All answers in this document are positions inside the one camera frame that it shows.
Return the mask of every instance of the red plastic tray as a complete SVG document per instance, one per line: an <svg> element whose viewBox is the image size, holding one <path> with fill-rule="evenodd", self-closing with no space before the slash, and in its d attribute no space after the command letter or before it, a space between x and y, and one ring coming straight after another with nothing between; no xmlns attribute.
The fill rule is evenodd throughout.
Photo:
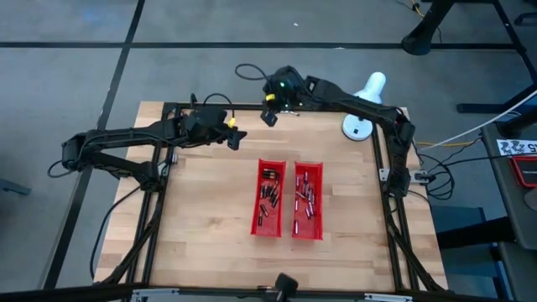
<svg viewBox="0 0 537 302"><path fill-rule="evenodd" d="M291 236L293 238L322 240L322 163L307 164L295 162L294 191L298 191L301 194L304 193L306 172L308 173L307 183L315 196L315 200L311 205L313 216L311 216L311 219L308 219L305 212L306 208L309 209L310 207L308 199L295 194L293 199L294 215ZM296 187L297 177L299 179L298 189ZM296 221L298 222L298 233L295 231Z"/></svg>
<svg viewBox="0 0 537 302"><path fill-rule="evenodd" d="M285 162L259 160L258 164L258 188L255 195L255 207L253 208L252 217L252 230L253 235L267 236L267 237L282 237L282 202L284 196L284 182L285 182ZM263 178L262 173L264 169L274 169L279 173L278 180L266 180ZM278 191L278 203L276 207L272 207L270 198L261 198L261 185L276 185ZM261 205L264 205L268 212L268 217L263 215L263 223L258 225L259 213L261 211Z"/></svg>

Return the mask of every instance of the desk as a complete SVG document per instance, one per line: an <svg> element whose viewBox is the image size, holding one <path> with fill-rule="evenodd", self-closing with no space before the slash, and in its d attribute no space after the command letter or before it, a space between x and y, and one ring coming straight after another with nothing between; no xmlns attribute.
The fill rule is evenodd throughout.
<svg viewBox="0 0 537 302"><path fill-rule="evenodd" d="M162 106L142 102L135 127L158 121ZM176 151L179 163L169 174L151 285L255 289L274 285L284 272L300 289L394 291L371 138L360 143L345 138L339 112L280 114L274 128L257 111L236 111L236 116L236 125L248 131L238 151L226 144ZM153 147L132 147L127 159L150 160L152 152ZM281 238L250 235L259 158L287 161ZM295 160L324 163L323 241L290 237ZM409 167L419 168L414 150ZM135 180L122 179L116 200L136 186ZM425 194L418 185L410 189ZM96 280L107 277L132 246L142 196L136 193L112 213ZM414 195L404 198L404 205L416 256L447 288L429 205ZM399 262L409 286L401 252ZM135 280L142 269L140 260Z"/></svg>
<svg viewBox="0 0 537 302"><path fill-rule="evenodd" d="M498 132L496 124L482 128L481 133L487 155L501 155L496 140L505 138ZM525 129L519 139L537 140L537 128ZM537 250L537 211L531 210L524 202L524 195L529 189L517 184L509 158L493 159L491 165L508 215L474 226L440 232L438 240L441 248L516 240L523 248Z"/></svg>

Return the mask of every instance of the white cable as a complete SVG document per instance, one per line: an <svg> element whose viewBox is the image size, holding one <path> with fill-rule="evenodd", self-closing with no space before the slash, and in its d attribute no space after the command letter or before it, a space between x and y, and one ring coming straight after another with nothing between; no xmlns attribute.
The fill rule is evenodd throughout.
<svg viewBox="0 0 537 302"><path fill-rule="evenodd" d="M497 117L495 117L495 118L493 118L493 119L491 119L491 120L489 120L489 121L487 121L487 122L484 122L484 123L482 123L481 125L479 125L479 126L477 126L477 127L475 127L475 128L472 128L472 129L470 129L470 130L468 130L468 131L466 131L466 132L464 132L464 133L461 133L461 134L459 134L459 135L456 135L456 136L454 136L453 138L448 138L447 140L445 140L445 141L443 141L443 142L435 143L435 144L432 145L432 146L425 147L425 148L421 148L420 151L425 151L425 150L427 150L427 149L430 149L430 148L434 148L434 147L438 147L438 146L440 146L440 145L443 145L444 143L449 143L450 141L452 141L452 140L454 140L454 139L458 139L458 138L460 138L460 137L462 137L462 136L465 136L465 135L467 135L467 134L469 134L469 133L472 133L472 132L478 130L478 129L481 128L481 127L485 127L485 126L487 126L489 123L491 123L491 122L495 122L495 121L497 121L498 119L500 119L500 118L506 116L506 115L509 114L512 110L514 110L514 109L516 109L517 107L519 107L520 105L524 104L525 102L527 102L529 99L531 99L531 98L534 97L535 95L537 95L537 90L533 91L529 96L525 97L522 101L516 103L516 105L510 107L506 112L501 113L501 114L498 115Z"/></svg>

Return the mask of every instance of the metal bracket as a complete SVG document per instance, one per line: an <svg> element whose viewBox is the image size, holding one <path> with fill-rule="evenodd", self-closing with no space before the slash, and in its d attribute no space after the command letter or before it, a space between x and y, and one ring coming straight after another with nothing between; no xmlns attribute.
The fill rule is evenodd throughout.
<svg viewBox="0 0 537 302"><path fill-rule="evenodd" d="M365 294L365 300L377 301L377 302L412 302L410 296L400 296L394 294Z"/></svg>
<svg viewBox="0 0 537 302"><path fill-rule="evenodd" d="M142 301L142 298L154 297L156 295L179 295L179 289L135 289L133 296L136 302Z"/></svg>
<svg viewBox="0 0 537 302"><path fill-rule="evenodd" d="M412 170L409 171L410 173L410 184L429 184L429 179L420 177L420 175L426 176L427 171L425 170ZM384 182L388 179L389 169L379 169L378 175L380 177L380 181Z"/></svg>

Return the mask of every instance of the butcher block tabletop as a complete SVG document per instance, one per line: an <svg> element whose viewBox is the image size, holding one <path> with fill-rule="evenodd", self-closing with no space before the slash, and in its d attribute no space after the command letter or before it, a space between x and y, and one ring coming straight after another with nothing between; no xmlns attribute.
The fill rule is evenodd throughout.
<svg viewBox="0 0 537 302"><path fill-rule="evenodd" d="M134 127L157 122L163 105L141 102ZM272 286L279 273L287 273L299 282L299 289L394 291L372 139L347 139L341 131L344 113L279 114L273 128L259 114L235 112L235 125L248 132L238 151L225 143L175 149L178 163L169 172L150 284L255 289ZM382 131L379 135L383 142ZM152 146L131 147L127 159L151 160L153 150ZM250 234L258 159L287 162L280 238ZM295 161L324 164L322 241L291 238ZM383 161L388 162L385 152ZM408 166L420 168L413 149ZM132 178L121 179L116 200L137 185ZM426 194L419 185L410 189ZM133 245L142 199L139 191L112 213L96 281L107 277ZM428 203L408 194L404 207L414 253L435 281L447 288ZM145 249L135 280L141 279L144 259ZM400 250L399 263L409 287Z"/></svg>

